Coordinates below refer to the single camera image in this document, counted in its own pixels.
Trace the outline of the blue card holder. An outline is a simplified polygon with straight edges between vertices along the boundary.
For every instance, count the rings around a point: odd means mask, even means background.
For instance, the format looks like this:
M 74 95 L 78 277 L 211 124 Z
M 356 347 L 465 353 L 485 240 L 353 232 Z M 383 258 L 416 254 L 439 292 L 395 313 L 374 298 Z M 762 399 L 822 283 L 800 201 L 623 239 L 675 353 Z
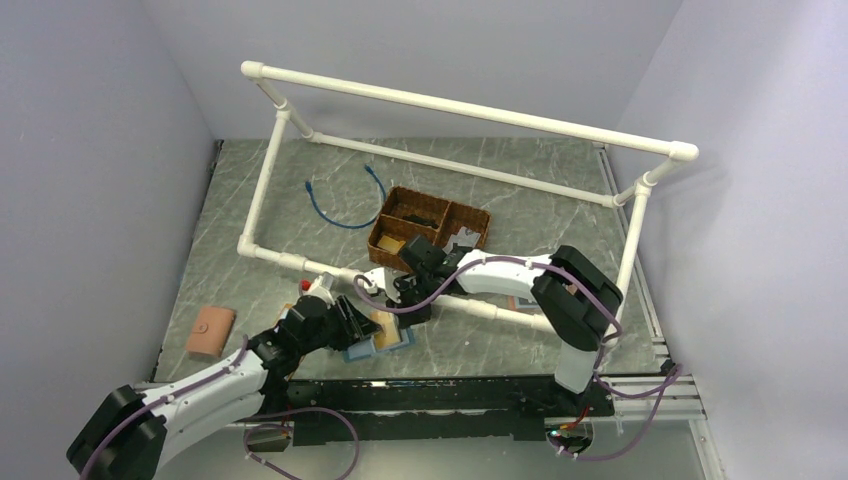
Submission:
M 395 314 L 373 311 L 369 319 L 378 326 L 378 331 L 367 340 L 359 342 L 343 352 L 343 359 L 351 363 L 376 355 L 412 346 L 415 343 L 411 328 L 401 329 Z

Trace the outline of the black credit card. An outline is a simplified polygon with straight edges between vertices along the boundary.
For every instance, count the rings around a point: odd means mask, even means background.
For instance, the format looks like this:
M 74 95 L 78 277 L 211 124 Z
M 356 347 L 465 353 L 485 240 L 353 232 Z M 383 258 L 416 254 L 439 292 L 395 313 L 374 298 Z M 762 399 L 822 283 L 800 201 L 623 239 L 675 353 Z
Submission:
M 415 213 L 402 215 L 401 219 L 434 230 L 438 230 L 440 228 L 440 224 L 436 220 Z

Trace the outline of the gold credit card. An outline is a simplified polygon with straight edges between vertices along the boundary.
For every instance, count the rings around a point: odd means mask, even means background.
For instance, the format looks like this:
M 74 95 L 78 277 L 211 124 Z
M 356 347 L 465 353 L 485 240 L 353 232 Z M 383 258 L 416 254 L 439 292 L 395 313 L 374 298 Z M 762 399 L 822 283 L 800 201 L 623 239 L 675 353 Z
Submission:
M 378 326 L 378 331 L 373 336 L 377 351 L 397 347 L 403 342 L 403 337 L 394 314 L 375 310 L 370 314 L 370 320 Z

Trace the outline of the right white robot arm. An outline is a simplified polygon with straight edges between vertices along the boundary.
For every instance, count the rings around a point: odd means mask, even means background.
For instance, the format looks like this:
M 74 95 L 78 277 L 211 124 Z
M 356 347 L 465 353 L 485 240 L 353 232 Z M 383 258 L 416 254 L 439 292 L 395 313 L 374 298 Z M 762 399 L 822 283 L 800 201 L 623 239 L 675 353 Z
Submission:
M 532 300 L 561 340 L 551 401 L 574 415 L 590 399 L 589 384 L 624 300 L 619 287 L 573 246 L 548 255 L 494 255 L 467 246 L 450 251 L 423 236 L 399 251 L 410 272 L 392 281 L 394 305 L 416 322 L 444 295 L 493 294 Z

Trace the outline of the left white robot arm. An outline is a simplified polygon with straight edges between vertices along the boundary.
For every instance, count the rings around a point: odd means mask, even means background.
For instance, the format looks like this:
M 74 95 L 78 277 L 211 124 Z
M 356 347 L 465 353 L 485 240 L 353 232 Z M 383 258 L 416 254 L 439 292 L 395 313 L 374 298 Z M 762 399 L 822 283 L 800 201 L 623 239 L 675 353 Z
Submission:
M 179 453 L 227 424 L 279 417 L 287 378 L 308 354 L 344 351 L 379 331 L 345 296 L 305 295 L 269 329 L 182 380 L 113 390 L 66 451 L 82 479 L 151 479 Z

